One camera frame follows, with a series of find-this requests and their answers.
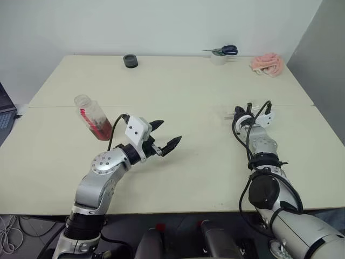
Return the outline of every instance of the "table surface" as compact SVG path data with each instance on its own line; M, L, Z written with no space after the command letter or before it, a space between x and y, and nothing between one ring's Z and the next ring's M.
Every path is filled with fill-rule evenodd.
M74 107L87 94L101 106L246 104L312 105L313 102L285 67L275 78L258 76L250 57L234 57L215 66L205 57L138 57L134 69L120 56L66 56L30 102L30 107Z
M174 77L169 74L169 70L171 63L174 63L172 73L177 78L174 82L178 82L179 79L186 78L186 72L178 70L179 67L186 68L186 63L193 63L194 66L202 63L198 76L203 78L206 74L205 80L210 80L211 75L206 69L208 64L204 64L209 62L207 59L184 57L178 62L179 59L166 57L168 70L164 66L157 66L157 73L165 74L172 80ZM111 71L108 66L121 62L121 57L64 58L0 147L0 164L3 165L0 213L70 213L80 180L88 173L92 159L107 148L107 142L98 141L77 117L73 97L79 93L86 93L92 99L97 99L113 121L120 113L145 117L148 121L163 119L164 124L152 133L158 145L163 146L171 138L183 136L177 148L166 157L153 156L146 163L133 166L124 175L115 189L109 214L237 211L238 199L248 179L249 170L246 168L245 150L231 133L231 120L226 120L225 117L233 110L234 105L245 105L248 99L264 101L265 91L274 100L276 112L275 121L267 131L278 143L280 159L289 162L284 165L284 170L300 193L305 208L345 206L342 195L345 147L288 69L277 78L256 75L252 78L253 73L247 66L249 59L237 58L237 62L218 67L222 73L215 72L218 76L212 84L212 91L205 84L202 85L202 91L196 91L195 84L203 81L199 78L194 81L193 77L189 77L188 84L184 87L176 86L170 79L167 79L166 85L150 84L157 81L145 77L140 70L147 69L145 64L150 65L157 60L164 61L165 58L139 57L140 66L136 68L137 71L130 71L140 74L135 77L135 81L141 82L141 85L133 85L131 93L127 89L129 86L123 87L121 83L126 82L124 74L132 72L114 69L114 74L121 76L114 76L112 83L107 82L112 75L108 75L105 80L106 76L102 72L104 69ZM75 67L79 73L76 73L76 78L72 76L71 64L79 64ZM90 66L95 68L94 73L91 73ZM234 70L243 74L243 84ZM81 71L84 71L85 77L81 76ZM225 88L225 78L231 81L232 77L236 78L237 87L234 84L229 86L232 89L230 91ZM92 84L86 84L90 80L96 82L97 78L101 82L107 82L99 85L101 91L104 89L103 94L95 91ZM282 81L285 86L290 87L284 89L277 85L280 88L278 91L270 83L271 80L276 84ZM66 86L63 81L73 83ZM248 92L250 81L252 90ZM53 88L58 87L59 82L61 89L57 91ZM113 86L109 92L114 92L116 104L110 103L114 98L109 97L105 91L110 85ZM146 96L142 91L143 85L147 89L161 90L150 94L152 102L146 105L140 102L140 97ZM140 89L141 96L134 91L137 88ZM175 90L183 92L182 98L168 100L168 97L177 96ZM229 95L229 101L223 96L226 94ZM232 100L233 96L238 96L240 102ZM170 104L159 105L162 100ZM124 131L124 123L119 124L114 145L128 142ZM247 198L244 199L243 207L246 210L253 209Z

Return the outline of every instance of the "laptop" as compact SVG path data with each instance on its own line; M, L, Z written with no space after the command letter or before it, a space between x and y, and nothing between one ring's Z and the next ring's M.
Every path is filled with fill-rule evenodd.
M0 83L0 146L10 134L17 118L17 109Z

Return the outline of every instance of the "blue scissor handle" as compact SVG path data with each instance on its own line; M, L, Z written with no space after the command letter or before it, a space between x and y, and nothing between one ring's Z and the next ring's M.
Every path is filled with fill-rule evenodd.
M237 55L238 50L237 47L235 45L227 45L221 48L222 53L224 53L225 55Z

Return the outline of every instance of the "white table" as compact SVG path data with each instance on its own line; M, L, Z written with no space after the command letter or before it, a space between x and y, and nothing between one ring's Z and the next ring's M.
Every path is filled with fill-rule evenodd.
M184 71L177 72L180 58L171 57L139 57L140 66L136 68L137 71L131 71L140 73L138 71L142 68L146 69L145 64L151 64L150 61L156 63L157 59L166 60L166 63L170 64L169 70L174 72L176 82L179 78L186 77ZM171 60L174 60L175 69L171 68ZM215 72L218 74L218 80L212 86L213 91L204 85L197 98L196 90L192 91L189 86L196 89L196 82L202 80L197 78L194 82L193 77L190 77L188 85L177 87L183 92L183 98L169 105L159 104L164 98L167 100L167 96L176 94L172 88L175 84L169 80L166 85L149 84L151 77L145 79L145 74L141 73L136 77L136 82L146 85L148 90L161 89L151 94L150 104L144 105L137 94L132 93L131 98L125 98L130 91L121 87L120 83L126 81L124 76L114 77L114 81L108 82L107 86L100 84L103 89L110 85L117 88L117 103L111 103L113 98L109 97L110 94L100 94L90 85L86 86L86 82L97 81L97 78L103 82L110 80L109 77L104 79L103 72L103 77L96 72L90 73L90 66L103 67L104 70L107 68L104 63L120 63L121 57L66 57L35 96L25 116L0 148L0 164L3 165L0 196L5 197L0 199L0 213L70 213L75 190L81 178L88 172L91 160L107 147L106 142L97 141L77 118L73 97L79 93L87 93L97 99L111 119L123 112L143 116L148 121L163 119L165 123L153 133L157 144L164 145L173 137L183 136L177 148L165 158L151 157L146 163L133 166L132 170L124 175L115 189L109 214L238 210L238 199L249 170L246 168L245 150L230 132L231 121L225 120L224 117L232 111L232 102L247 102L243 89L250 87L242 86L240 77L232 71L237 78L236 85L239 86L232 85L231 92L243 99L240 102L226 102L225 94L221 93L229 94L229 100L232 100L233 95L225 88L225 78L229 77L228 80L231 80L225 69L228 65L243 74L243 84L250 83L248 78L251 78L252 72L247 67L247 61L246 58L238 58L238 63L231 62L218 67L223 72ZM204 58L181 58L183 64L194 63L193 70L197 70L196 66L201 63L198 76L203 78L206 75L206 80L211 77L208 74L209 67L217 71L215 67L208 66L208 62ZM80 64L82 69L76 70L85 71L85 77L81 74L77 77L68 76L73 74L71 63ZM158 74L169 75L164 66L156 69ZM114 73L132 72L119 68L115 69ZM270 83L271 80L281 80L285 85L291 85L291 88L286 90L280 87L278 93ZM63 81L73 83L67 87ZM278 142L280 159L289 162L284 166L284 170L299 191L305 208L345 206L342 191L345 182L345 148L290 72L286 69L280 79L255 75L251 82L252 92L258 97L247 93L247 99L264 100L265 94L256 89L259 85L269 89L268 96L271 100L284 103L280 105L273 101L277 116L267 130ZM109 89L109 93L113 92L115 95L116 90L113 88ZM60 98L63 91L65 98ZM203 98L207 99L206 94L211 98L208 103L201 103ZM127 143L124 130L124 124L119 124L114 145ZM253 209L247 199L244 209Z

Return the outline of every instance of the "pink towel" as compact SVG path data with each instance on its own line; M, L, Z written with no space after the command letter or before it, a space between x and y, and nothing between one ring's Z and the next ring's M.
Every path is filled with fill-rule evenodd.
M284 63L276 53L267 53L261 57L255 57L251 63L252 70L257 74L269 74L276 77L281 74Z

